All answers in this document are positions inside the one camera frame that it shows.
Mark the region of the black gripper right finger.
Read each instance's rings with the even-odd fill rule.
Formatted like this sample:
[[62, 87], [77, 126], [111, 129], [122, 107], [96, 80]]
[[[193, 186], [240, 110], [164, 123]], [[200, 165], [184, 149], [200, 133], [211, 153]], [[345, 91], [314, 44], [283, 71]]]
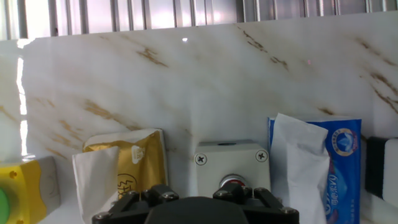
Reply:
[[299, 224], [299, 212], [283, 206], [264, 187], [252, 189], [228, 182], [213, 194], [213, 198], [237, 205], [242, 209], [248, 223]]

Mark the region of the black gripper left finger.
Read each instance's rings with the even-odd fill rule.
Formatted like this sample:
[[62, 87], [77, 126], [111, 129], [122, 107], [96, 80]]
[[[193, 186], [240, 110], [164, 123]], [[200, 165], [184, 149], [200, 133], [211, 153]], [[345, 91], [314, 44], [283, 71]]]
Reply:
[[142, 192], [130, 191], [104, 212], [91, 218], [92, 224], [145, 223], [150, 211], [158, 205], [178, 200], [178, 193], [168, 185], [157, 184]]

